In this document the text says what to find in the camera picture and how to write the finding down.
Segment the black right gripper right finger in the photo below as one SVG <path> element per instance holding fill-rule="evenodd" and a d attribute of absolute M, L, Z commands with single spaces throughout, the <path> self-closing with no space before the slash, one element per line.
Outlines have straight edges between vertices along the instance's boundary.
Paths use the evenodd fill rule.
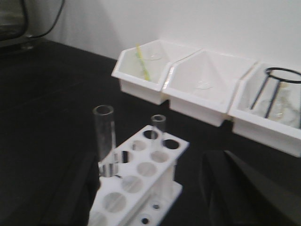
<path fill-rule="evenodd" d="M 213 226 L 299 226 L 301 198 L 230 151 L 202 154 L 199 185 Z"/>

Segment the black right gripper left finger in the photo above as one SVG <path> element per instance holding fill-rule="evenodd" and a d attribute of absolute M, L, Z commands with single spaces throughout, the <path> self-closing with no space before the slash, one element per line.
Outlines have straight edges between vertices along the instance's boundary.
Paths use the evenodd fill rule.
<path fill-rule="evenodd" d="M 86 226 L 100 185 L 96 154 L 76 154 L 39 225 Z"/>

